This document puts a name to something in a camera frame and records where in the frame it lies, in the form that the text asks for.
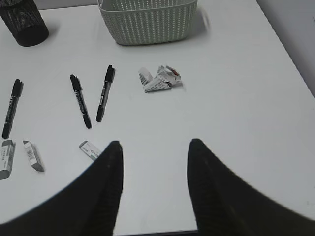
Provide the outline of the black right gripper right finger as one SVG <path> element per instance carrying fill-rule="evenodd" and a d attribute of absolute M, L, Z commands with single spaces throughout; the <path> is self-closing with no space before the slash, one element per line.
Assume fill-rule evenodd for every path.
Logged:
<path fill-rule="evenodd" d="M 313 236 L 315 222 L 265 196 L 200 140 L 189 144 L 187 180 L 201 236 Z"/>

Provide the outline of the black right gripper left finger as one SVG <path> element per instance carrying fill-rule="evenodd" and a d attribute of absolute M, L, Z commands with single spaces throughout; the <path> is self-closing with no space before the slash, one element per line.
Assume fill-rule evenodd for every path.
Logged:
<path fill-rule="evenodd" d="M 112 141 L 61 192 L 1 224 L 2 236 L 111 236 L 123 190 L 123 149 Z"/>

